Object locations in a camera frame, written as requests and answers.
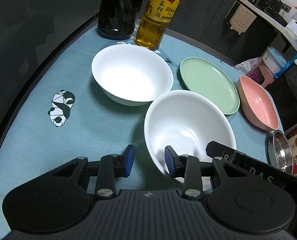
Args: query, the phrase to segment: panda print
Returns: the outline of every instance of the panda print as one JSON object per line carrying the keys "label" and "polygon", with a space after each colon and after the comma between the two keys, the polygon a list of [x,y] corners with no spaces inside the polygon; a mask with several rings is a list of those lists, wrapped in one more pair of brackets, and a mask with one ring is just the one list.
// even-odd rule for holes
{"label": "panda print", "polygon": [[52,108],[48,111],[50,120],[57,126],[62,126],[69,118],[71,108],[75,102],[73,93],[61,90],[52,99]]}

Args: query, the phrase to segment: dark cabinet door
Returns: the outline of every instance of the dark cabinet door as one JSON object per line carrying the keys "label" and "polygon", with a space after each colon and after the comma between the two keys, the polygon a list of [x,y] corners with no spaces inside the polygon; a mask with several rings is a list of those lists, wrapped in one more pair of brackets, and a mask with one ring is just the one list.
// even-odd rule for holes
{"label": "dark cabinet door", "polygon": [[199,41],[223,0],[182,0],[170,29]]}
{"label": "dark cabinet door", "polygon": [[276,36],[275,29],[262,17],[257,16],[246,32],[239,35],[226,56],[237,63],[260,57]]}
{"label": "dark cabinet door", "polygon": [[230,25],[225,22],[225,17],[234,2],[235,0],[223,0],[202,38],[199,40],[201,43],[224,55],[239,38],[237,31],[231,30]]}

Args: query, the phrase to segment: blue tablecloth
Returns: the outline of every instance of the blue tablecloth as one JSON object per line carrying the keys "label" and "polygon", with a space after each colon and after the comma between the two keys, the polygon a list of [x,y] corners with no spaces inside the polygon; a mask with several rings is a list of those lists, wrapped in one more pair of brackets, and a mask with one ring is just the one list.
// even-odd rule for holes
{"label": "blue tablecloth", "polygon": [[[125,41],[134,43],[134,39]],[[149,104],[123,106],[110,100],[95,82],[91,72],[93,57],[102,48],[116,44],[100,37],[96,27],[74,42],[56,60],[22,106],[0,149],[0,239],[9,231],[2,213],[2,201],[13,188],[78,156],[90,161],[101,156],[121,154],[128,144],[135,146],[135,161],[127,179],[117,179],[117,190],[179,189],[154,166],[144,141],[144,118]],[[179,64],[186,57],[204,58],[222,69],[236,85],[237,70],[214,56],[176,38],[165,35],[156,51],[170,65],[175,89],[185,89]],[[50,121],[48,111],[53,96],[61,90],[75,95],[70,117],[61,127]],[[266,162],[267,133],[251,125],[241,108],[227,116],[237,149]],[[88,191],[93,192],[95,178]]]}

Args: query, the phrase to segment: kitchen counter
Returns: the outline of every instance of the kitchen counter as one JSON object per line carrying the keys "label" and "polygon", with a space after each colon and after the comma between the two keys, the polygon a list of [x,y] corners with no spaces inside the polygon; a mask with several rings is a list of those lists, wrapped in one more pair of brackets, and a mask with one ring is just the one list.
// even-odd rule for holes
{"label": "kitchen counter", "polygon": [[292,38],[292,36],[287,32],[287,30],[280,25],[276,20],[272,19],[269,17],[266,13],[261,11],[260,9],[256,8],[253,4],[251,4],[247,0],[237,0],[239,3],[247,7],[249,10],[251,10],[255,15],[262,17],[265,19],[270,25],[272,25],[276,30],[278,30],[289,42],[290,44],[294,47],[294,49],[297,51],[297,43],[296,41]]}

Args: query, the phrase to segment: stainless steel bowl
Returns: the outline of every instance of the stainless steel bowl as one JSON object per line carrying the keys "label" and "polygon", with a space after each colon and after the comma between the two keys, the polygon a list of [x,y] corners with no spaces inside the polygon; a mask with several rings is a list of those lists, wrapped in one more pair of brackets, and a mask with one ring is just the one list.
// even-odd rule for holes
{"label": "stainless steel bowl", "polygon": [[293,156],[290,145],[285,135],[276,130],[268,141],[267,152],[272,166],[287,172],[293,173]]}

